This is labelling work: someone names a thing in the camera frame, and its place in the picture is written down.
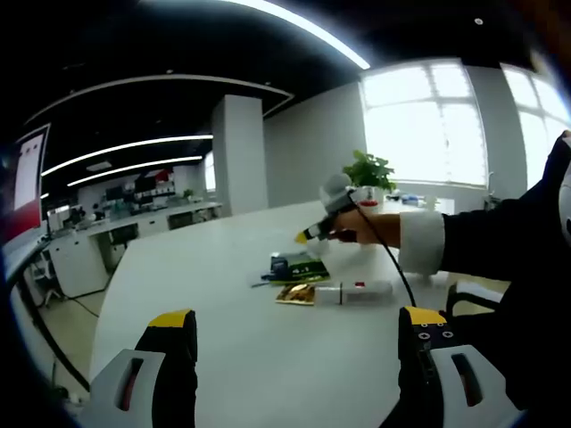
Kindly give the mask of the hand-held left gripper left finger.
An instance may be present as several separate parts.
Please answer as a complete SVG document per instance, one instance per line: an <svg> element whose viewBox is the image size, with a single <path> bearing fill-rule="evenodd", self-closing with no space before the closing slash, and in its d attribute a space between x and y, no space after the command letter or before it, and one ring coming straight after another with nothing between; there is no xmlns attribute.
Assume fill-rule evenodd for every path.
<svg viewBox="0 0 571 428"><path fill-rule="evenodd" d="M194 427L198 386L195 312L164 313L95 377L88 427Z"/></svg>

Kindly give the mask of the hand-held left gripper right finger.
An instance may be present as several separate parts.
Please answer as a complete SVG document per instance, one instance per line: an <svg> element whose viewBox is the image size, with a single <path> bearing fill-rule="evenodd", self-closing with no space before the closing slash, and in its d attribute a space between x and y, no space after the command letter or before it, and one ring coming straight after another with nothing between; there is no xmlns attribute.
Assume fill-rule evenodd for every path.
<svg viewBox="0 0 571 428"><path fill-rule="evenodd" d="M408 427L516 427L524 416L503 374L458 336L438 311L399 313L399 403Z"/></svg>

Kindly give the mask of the person's right hand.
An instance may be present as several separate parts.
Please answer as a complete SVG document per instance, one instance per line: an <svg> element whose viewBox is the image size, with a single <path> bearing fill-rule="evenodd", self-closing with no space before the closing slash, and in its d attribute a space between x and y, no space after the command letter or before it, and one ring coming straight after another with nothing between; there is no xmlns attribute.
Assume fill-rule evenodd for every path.
<svg viewBox="0 0 571 428"><path fill-rule="evenodd" d="M386 244L400 248L401 216L351 210L335 218L329 238L344 243Z"/></svg>

